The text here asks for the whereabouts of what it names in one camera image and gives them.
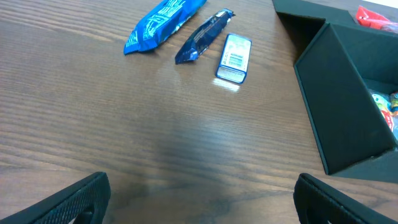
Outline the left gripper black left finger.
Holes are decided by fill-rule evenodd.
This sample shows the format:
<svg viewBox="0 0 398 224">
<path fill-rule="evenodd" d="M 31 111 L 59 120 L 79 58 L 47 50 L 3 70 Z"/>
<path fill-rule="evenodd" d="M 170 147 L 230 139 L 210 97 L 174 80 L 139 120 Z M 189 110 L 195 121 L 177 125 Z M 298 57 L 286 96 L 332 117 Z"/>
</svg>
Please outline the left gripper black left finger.
<svg viewBox="0 0 398 224">
<path fill-rule="evenodd" d="M 111 197 L 108 176 L 95 172 L 42 201 L 1 220 L 1 224 L 102 224 Z"/>
</svg>

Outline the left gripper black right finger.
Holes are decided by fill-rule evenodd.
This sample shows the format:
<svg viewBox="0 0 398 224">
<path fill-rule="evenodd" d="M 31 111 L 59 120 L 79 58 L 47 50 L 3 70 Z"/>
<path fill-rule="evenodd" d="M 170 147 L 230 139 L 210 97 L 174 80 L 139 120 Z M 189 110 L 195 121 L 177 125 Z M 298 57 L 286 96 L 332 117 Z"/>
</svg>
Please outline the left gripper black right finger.
<svg viewBox="0 0 398 224">
<path fill-rule="evenodd" d="M 397 224 L 307 173 L 299 175 L 293 198 L 300 223 Z"/>
</svg>

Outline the long blue snack packet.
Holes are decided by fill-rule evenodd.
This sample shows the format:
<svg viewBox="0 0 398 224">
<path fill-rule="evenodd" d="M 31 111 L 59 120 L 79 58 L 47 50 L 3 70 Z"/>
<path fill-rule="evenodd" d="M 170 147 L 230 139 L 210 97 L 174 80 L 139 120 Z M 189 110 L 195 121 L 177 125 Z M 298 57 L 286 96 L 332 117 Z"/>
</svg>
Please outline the long blue snack packet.
<svg viewBox="0 0 398 224">
<path fill-rule="evenodd" d="M 143 17 L 124 45 L 125 55 L 157 48 L 181 28 L 206 0 L 164 0 Z"/>
</svg>

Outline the dark green box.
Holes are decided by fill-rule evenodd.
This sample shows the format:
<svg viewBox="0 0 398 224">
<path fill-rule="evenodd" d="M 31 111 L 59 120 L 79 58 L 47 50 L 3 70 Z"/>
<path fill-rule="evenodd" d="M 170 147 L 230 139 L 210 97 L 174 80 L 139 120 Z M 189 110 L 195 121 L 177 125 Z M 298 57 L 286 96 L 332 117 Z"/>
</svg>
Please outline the dark green box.
<svg viewBox="0 0 398 224">
<path fill-rule="evenodd" d="M 294 70 L 325 173 L 397 182 L 395 122 L 379 109 L 397 90 L 397 35 L 357 25 L 348 11 L 274 0 L 299 57 Z"/>
</svg>

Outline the green Haribo worms bag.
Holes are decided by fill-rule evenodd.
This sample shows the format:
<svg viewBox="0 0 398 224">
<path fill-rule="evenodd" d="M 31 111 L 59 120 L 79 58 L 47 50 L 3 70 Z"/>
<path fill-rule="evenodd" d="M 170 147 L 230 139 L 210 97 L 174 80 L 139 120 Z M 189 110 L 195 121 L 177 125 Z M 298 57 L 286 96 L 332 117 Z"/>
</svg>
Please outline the green Haribo worms bag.
<svg viewBox="0 0 398 224">
<path fill-rule="evenodd" d="M 391 109 L 389 95 L 374 90 L 369 90 L 369 93 L 373 97 L 373 100 L 379 108 L 379 111 L 382 114 L 382 117 L 387 123 L 389 129 L 392 131 L 394 137 L 397 139 L 397 113 L 393 112 Z"/>
</svg>

